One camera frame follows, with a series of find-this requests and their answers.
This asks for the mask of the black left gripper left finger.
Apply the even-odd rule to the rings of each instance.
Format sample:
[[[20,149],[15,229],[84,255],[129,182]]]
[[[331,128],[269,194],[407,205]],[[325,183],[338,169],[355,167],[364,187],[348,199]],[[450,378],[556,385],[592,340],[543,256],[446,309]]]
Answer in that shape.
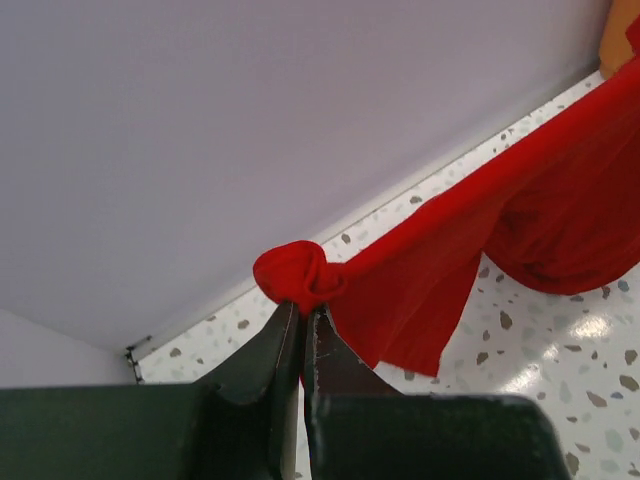
[[[279,306],[192,383],[5,389],[5,479],[291,479],[301,324]]]

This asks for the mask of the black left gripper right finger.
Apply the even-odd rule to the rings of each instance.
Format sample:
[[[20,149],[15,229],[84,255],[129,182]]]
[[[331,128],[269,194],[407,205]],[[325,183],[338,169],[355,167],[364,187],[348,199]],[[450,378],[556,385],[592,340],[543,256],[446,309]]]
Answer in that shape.
[[[405,395],[308,319],[305,425],[315,479],[567,479],[556,431],[517,395]]]

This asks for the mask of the red t-shirt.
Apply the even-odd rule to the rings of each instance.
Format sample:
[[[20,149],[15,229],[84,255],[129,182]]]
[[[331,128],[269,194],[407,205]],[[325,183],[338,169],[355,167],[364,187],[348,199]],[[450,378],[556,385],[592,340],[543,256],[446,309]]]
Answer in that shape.
[[[344,263],[296,241],[253,267],[303,314],[327,305],[369,366],[433,376],[482,257],[528,288],[575,295],[639,261],[639,63],[478,168]]]

